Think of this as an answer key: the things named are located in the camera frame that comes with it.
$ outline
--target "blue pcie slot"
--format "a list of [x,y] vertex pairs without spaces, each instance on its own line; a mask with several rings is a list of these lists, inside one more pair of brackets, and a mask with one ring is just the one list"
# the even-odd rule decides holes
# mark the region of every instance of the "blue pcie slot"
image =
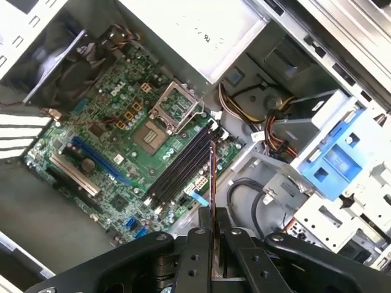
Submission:
[[118,172],[105,158],[93,150],[88,144],[86,144],[80,137],[75,136],[72,138],[72,143],[86,152],[92,159],[97,163],[101,168],[105,169],[110,173],[115,179],[125,183],[126,185],[131,185],[132,182],[129,179],[126,179]]

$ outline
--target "ram slot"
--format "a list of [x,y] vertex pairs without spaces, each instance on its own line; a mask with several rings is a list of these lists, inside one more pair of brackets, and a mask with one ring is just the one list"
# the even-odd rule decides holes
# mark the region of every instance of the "ram slot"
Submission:
[[220,136],[220,130],[210,133],[207,128],[206,132],[200,132],[192,140],[170,168],[162,174],[163,180],[159,178],[159,183],[149,188],[147,196],[152,199],[152,208],[164,205],[175,196],[181,186],[207,161],[210,141],[217,142]]
[[178,157],[170,164],[170,166],[163,171],[163,173],[159,176],[159,178],[149,187],[144,199],[153,195],[156,191],[159,191],[159,188],[167,182],[168,179],[171,178],[172,172],[174,172],[178,166],[182,164],[182,162],[188,159],[189,154],[194,151],[195,148],[199,147],[199,143],[205,140],[206,137],[209,137],[210,127],[204,127],[187,145],[187,147],[178,155]]
[[[211,139],[214,143],[217,143],[220,138],[219,134],[216,134]],[[166,184],[164,190],[162,190],[161,197],[159,201],[168,202],[170,201],[177,192],[181,189],[181,187],[187,183],[188,179],[205,164],[210,155],[210,141],[205,144],[202,149],[195,154],[194,159],[186,164],[181,170],[176,172],[176,174],[172,174],[172,178],[175,178],[173,181]]]

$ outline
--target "metal panel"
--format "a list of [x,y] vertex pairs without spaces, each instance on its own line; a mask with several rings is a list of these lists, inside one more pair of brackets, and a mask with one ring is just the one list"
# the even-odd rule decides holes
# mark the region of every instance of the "metal panel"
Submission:
[[298,0],[389,92],[391,18],[370,0]]
[[241,0],[120,1],[211,84],[268,23]]

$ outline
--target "white label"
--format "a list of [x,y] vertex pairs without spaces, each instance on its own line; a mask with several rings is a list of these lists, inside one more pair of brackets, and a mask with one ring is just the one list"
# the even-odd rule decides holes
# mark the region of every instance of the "white label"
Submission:
[[210,111],[210,115],[211,115],[215,120],[221,120],[222,111],[219,111],[219,112]]
[[122,161],[123,161],[123,156],[121,156],[120,154],[115,156],[114,162],[116,162],[118,165],[121,164]]
[[265,140],[265,132],[258,131],[251,134],[251,138],[253,142],[262,142]]

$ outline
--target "microchip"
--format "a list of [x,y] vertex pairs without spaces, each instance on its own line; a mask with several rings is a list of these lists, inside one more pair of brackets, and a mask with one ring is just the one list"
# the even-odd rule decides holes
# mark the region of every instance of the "microchip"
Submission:
[[89,129],[88,129],[93,135],[95,135],[96,137],[98,137],[100,139],[100,137],[102,136],[102,134],[104,134],[104,130],[101,129],[98,125],[96,124],[93,124]]
[[53,147],[58,150],[60,147],[62,147],[62,142],[59,140],[56,140],[53,142]]
[[128,202],[122,196],[116,195],[112,199],[111,204],[117,211],[122,212],[128,205]]
[[133,139],[147,153],[155,154],[167,140],[167,134],[164,129],[148,120],[133,134]]

